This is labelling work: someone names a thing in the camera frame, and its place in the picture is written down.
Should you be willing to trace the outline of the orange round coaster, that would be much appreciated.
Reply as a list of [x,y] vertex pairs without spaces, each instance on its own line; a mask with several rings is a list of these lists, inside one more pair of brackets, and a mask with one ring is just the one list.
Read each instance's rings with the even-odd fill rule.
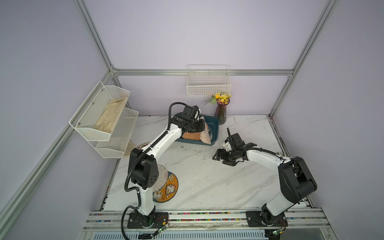
[[201,136],[201,133],[188,133],[188,132],[186,132],[182,135],[182,138],[186,139],[186,140],[200,141],[201,140],[200,136]]

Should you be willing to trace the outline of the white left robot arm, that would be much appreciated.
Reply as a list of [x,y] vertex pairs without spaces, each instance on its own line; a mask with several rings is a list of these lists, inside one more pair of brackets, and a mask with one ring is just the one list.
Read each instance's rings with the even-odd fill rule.
[[204,130],[205,122],[200,119],[198,106],[181,102],[170,105],[166,128],[143,149],[135,148],[130,153],[124,190],[127,193],[136,191],[138,194],[139,204],[133,210],[144,217],[154,212],[153,185],[159,177],[157,160],[183,134],[201,133]]

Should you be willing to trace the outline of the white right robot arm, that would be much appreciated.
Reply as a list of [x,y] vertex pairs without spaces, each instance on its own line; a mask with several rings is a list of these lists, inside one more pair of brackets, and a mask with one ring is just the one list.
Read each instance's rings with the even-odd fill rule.
[[318,189],[317,183],[305,160],[301,157],[284,157],[273,151],[246,144],[239,134],[231,135],[224,142],[223,149],[217,149],[213,160],[235,167],[238,163],[250,161],[272,170],[279,177],[280,190],[262,206],[256,223],[272,226],[284,221],[283,213]]

